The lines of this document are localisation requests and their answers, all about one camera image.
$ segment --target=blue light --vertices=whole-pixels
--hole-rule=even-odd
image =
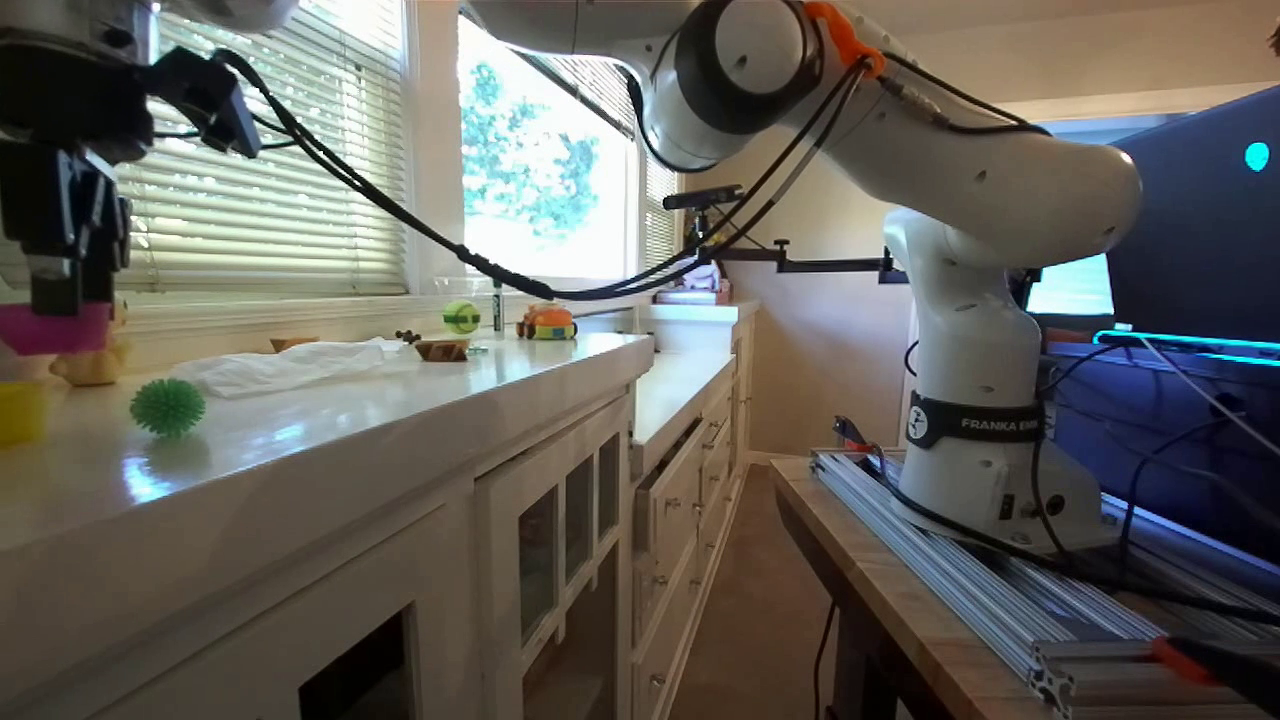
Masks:
[[[1261,176],[1269,166],[1271,166],[1271,146],[1252,142],[1252,146],[1245,147],[1245,169],[1250,169],[1252,176]]]

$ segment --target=metal rail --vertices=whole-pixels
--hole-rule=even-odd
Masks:
[[[1027,562],[1006,562],[1002,572],[978,562],[965,545],[921,533],[893,514],[890,489],[840,452],[821,452],[811,478],[832,489],[1043,706],[1064,718],[1125,718],[1138,709],[1224,709],[1252,712],[1230,690],[1183,685],[1157,660],[1170,637],[1157,620],[1122,605],[1115,595],[1043,572]],[[1138,537],[1165,537],[1159,521],[1138,518]],[[1171,587],[1203,593],[1269,610],[1271,600],[1245,593],[1230,581],[1187,581],[1187,564],[1203,553],[1165,556],[1152,548],[1132,553],[1138,572],[1171,581]],[[1271,628],[1224,624],[1242,646],[1276,641]]]

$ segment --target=tree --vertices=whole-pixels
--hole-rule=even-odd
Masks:
[[[556,127],[556,109],[512,92],[498,66],[461,71],[465,211],[572,235],[595,207],[595,142]]]

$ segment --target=window blind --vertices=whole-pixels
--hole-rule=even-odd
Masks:
[[[409,18],[404,0],[306,0],[271,36],[238,36],[162,18],[162,49],[250,58],[271,92],[389,195],[409,193]],[[134,292],[404,292],[401,223],[325,176],[300,147],[262,160],[185,142],[187,126],[155,103],[169,136],[122,173],[134,201]]]

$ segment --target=green ball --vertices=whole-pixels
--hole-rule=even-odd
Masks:
[[[152,380],[138,390],[130,415],[155,435],[185,435],[203,415],[203,395],[187,380]]]

